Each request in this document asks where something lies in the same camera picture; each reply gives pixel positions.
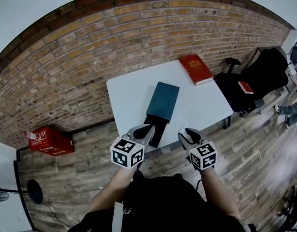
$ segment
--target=blue box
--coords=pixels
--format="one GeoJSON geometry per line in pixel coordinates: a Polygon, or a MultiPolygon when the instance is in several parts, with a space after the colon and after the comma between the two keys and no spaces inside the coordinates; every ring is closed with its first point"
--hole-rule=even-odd
{"type": "Polygon", "coordinates": [[[149,103],[147,114],[171,120],[174,106],[177,101],[179,87],[158,82],[152,99],[149,103]]]}

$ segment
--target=blue pants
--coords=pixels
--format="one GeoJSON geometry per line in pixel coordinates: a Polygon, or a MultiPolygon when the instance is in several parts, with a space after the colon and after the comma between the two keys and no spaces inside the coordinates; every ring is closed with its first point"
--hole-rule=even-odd
{"type": "Polygon", "coordinates": [[[281,115],[291,115],[287,119],[287,123],[289,126],[297,123],[297,102],[291,106],[280,106],[279,112],[281,115]]]}

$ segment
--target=human arm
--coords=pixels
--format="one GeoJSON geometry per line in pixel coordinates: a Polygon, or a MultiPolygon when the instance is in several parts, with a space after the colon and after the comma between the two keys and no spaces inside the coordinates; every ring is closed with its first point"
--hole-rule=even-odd
{"type": "Polygon", "coordinates": [[[119,167],[108,184],[95,196],[89,212],[113,208],[115,202],[121,202],[135,170],[119,167]]]}
{"type": "Polygon", "coordinates": [[[237,202],[222,183],[215,170],[210,167],[200,171],[207,201],[220,207],[227,215],[240,218],[237,202]]]}

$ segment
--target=red book on chair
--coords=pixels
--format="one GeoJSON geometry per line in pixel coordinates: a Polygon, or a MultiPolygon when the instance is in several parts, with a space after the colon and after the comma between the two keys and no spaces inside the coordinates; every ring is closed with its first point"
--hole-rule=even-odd
{"type": "Polygon", "coordinates": [[[251,86],[248,83],[243,82],[243,81],[239,81],[238,83],[239,83],[241,89],[244,91],[244,93],[246,93],[246,94],[254,93],[254,91],[252,90],[251,86]]]}
{"type": "Polygon", "coordinates": [[[197,54],[180,57],[179,61],[195,85],[211,81],[214,77],[197,54]]]}

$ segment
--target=black shirt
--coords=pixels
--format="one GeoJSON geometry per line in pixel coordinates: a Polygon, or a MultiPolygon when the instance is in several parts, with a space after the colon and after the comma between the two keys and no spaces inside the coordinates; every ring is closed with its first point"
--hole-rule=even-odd
{"type": "MultiPolygon", "coordinates": [[[[158,177],[133,181],[123,199],[122,232],[245,232],[241,223],[205,202],[187,181],[158,177]]],[[[88,213],[69,232],[110,232],[113,209],[88,213]]]]}

